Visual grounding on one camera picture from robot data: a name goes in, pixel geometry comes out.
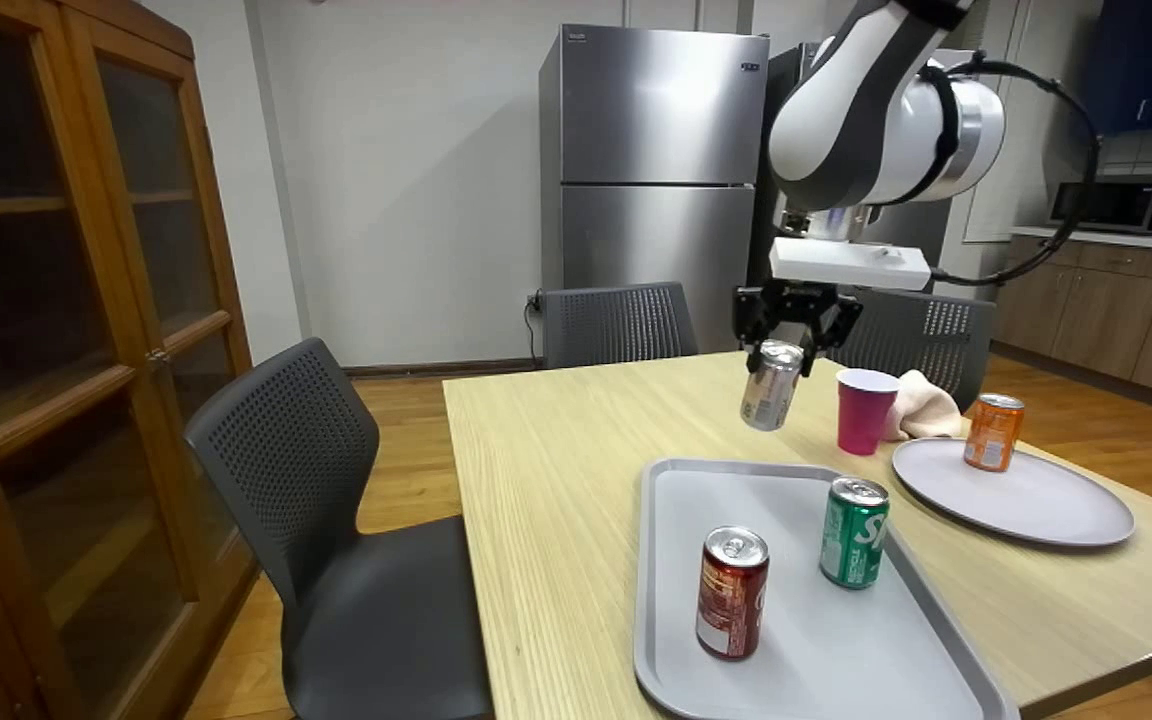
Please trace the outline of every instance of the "chair backrest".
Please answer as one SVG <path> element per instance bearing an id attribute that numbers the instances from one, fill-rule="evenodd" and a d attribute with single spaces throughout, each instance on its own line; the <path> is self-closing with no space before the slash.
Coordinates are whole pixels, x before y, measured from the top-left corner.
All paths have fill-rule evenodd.
<path id="1" fill-rule="evenodd" d="M 543 290 L 532 308 L 550 369 L 697 351 L 679 284 Z"/>
<path id="2" fill-rule="evenodd" d="M 861 292 L 863 312 L 847 346 L 828 348 L 842 364 L 909 372 L 922 369 L 959 408 L 981 397 L 991 305 L 916 292 Z"/>
<path id="3" fill-rule="evenodd" d="M 382 428 L 326 340 L 304 340 L 222 389 L 184 431 L 260 568 L 301 606 L 355 541 Z"/>

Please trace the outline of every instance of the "gray chair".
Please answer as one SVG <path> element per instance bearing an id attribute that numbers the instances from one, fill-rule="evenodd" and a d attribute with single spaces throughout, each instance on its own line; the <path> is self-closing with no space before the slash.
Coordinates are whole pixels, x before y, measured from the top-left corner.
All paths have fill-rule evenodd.
<path id="1" fill-rule="evenodd" d="M 972 408 L 985 385 L 991 305 L 922 292 L 861 292 L 861 321 L 847 346 L 826 357 L 857 369 L 922 369 L 959 408 Z"/>
<path id="2" fill-rule="evenodd" d="M 285 602 L 297 717 L 488 717 L 465 526 L 362 538 L 382 428 L 304 340 L 222 389 L 190 447 Z"/>
<path id="3" fill-rule="evenodd" d="M 543 290 L 527 317 L 542 323 L 542 364 L 550 369 L 697 351 L 679 284 Z"/>

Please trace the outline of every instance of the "plate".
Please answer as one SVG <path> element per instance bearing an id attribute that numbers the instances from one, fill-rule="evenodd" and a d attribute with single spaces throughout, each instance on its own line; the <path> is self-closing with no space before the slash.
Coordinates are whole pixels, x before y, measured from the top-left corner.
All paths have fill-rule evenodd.
<path id="1" fill-rule="evenodd" d="M 1135 531 L 1126 501 L 1044 456 L 1015 453 L 1007 471 L 981 471 L 966 465 L 966 445 L 922 442 L 900 445 L 893 470 L 934 507 L 999 538 L 1058 550 L 1111 550 Z"/>

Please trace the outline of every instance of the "can lid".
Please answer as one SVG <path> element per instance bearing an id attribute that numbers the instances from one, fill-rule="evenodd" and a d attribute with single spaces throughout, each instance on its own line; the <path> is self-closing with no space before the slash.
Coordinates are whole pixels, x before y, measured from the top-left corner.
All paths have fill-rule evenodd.
<path id="1" fill-rule="evenodd" d="M 890 503 L 890 490 L 876 482 L 861 482 L 861 478 L 837 478 L 828 494 L 847 503 Z"/>
<path id="2" fill-rule="evenodd" d="M 803 361 L 803 348 L 785 346 L 785 340 L 766 340 L 762 351 L 766 351 L 766 361 L 777 361 L 777 364 L 800 364 Z"/>
<path id="3" fill-rule="evenodd" d="M 751 530 L 718 530 L 703 550 L 733 568 L 758 568 L 768 561 L 768 544 Z"/>
<path id="4" fill-rule="evenodd" d="M 1004 397 L 1004 392 L 981 392 L 976 401 L 991 408 L 1025 408 L 1021 397 Z"/>

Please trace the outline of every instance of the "refrigerator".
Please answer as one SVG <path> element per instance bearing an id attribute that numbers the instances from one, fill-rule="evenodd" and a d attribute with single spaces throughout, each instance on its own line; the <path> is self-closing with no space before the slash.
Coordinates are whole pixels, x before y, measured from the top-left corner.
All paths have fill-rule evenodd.
<path id="1" fill-rule="evenodd" d="M 543 290 L 679 282 L 736 348 L 768 35 L 564 23 L 542 70 Z"/>

